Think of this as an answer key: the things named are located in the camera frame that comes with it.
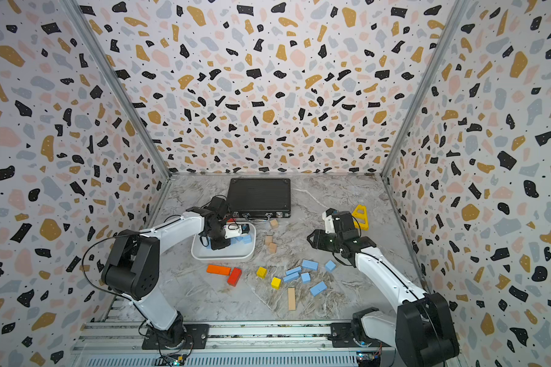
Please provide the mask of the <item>blue long block stack bottom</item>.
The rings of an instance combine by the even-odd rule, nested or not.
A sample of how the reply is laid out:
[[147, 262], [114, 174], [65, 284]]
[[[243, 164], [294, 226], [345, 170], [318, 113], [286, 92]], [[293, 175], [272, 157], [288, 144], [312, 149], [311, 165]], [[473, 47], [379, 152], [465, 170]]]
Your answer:
[[298, 279], [299, 277], [300, 277], [300, 273], [294, 272], [294, 273], [292, 273], [292, 274], [290, 274], [290, 275], [286, 275], [286, 277], [283, 278], [283, 281], [284, 281], [285, 283], [288, 283], [288, 282], [290, 282], [290, 281], [294, 281], [294, 280]]

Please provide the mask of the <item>white plastic tub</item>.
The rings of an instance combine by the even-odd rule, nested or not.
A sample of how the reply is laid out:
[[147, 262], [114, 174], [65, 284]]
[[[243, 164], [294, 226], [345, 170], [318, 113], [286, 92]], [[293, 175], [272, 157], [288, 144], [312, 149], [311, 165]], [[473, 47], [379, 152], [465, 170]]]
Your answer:
[[212, 250], [205, 237], [202, 239], [196, 235], [192, 240], [191, 255], [194, 259], [204, 263], [214, 262], [245, 262], [251, 259], [256, 247], [257, 230], [252, 223], [250, 224], [250, 233], [253, 242], [249, 244], [240, 243], [238, 239], [232, 239], [231, 245], [221, 250]]

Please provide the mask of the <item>blue long block stack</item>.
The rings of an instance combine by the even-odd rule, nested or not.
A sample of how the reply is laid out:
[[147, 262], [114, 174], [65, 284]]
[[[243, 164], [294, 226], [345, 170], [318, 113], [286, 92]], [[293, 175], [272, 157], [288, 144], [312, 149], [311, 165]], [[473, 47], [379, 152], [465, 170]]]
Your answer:
[[287, 272], [286, 272], [286, 275], [292, 275], [294, 273], [299, 273], [301, 272], [302, 270], [302, 267], [301, 266], [298, 266], [298, 267], [295, 267], [293, 269], [289, 269]]
[[292, 273], [292, 274], [290, 274], [290, 275], [286, 275], [286, 277], [283, 278], [283, 281], [284, 281], [285, 283], [288, 283], [288, 282], [290, 282], [290, 281], [294, 281], [294, 280], [298, 279], [299, 277], [300, 277], [300, 273], [294, 272], [294, 273]]

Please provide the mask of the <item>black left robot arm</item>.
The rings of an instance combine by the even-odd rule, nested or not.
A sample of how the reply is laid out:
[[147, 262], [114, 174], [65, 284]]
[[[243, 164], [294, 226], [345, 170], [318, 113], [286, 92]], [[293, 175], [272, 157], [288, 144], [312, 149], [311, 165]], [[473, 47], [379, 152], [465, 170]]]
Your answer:
[[186, 209], [150, 229], [124, 230], [114, 239], [101, 272], [107, 290], [127, 299], [143, 316], [145, 349], [201, 349], [208, 327], [186, 327], [166, 298], [162, 280], [171, 265], [185, 269], [197, 259], [219, 265], [246, 261], [254, 253], [257, 230], [237, 220], [225, 197]]

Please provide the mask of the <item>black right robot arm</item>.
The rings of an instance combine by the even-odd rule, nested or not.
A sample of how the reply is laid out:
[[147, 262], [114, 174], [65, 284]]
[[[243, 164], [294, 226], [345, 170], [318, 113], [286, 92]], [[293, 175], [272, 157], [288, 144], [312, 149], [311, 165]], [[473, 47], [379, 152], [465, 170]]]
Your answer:
[[460, 353], [459, 341], [447, 300], [423, 290], [403, 275], [382, 254], [376, 243], [363, 235], [348, 211], [327, 209], [324, 229], [307, 240], [313, 249], [329, 252], [343, 266], [367, 276], [388, 300], [395, 315], [382, 315], [370, 307], [353, 314], [345, 330], [332, 327], [331, 341], [360, 347], [393, 347], [407, 366], [436, 366]]

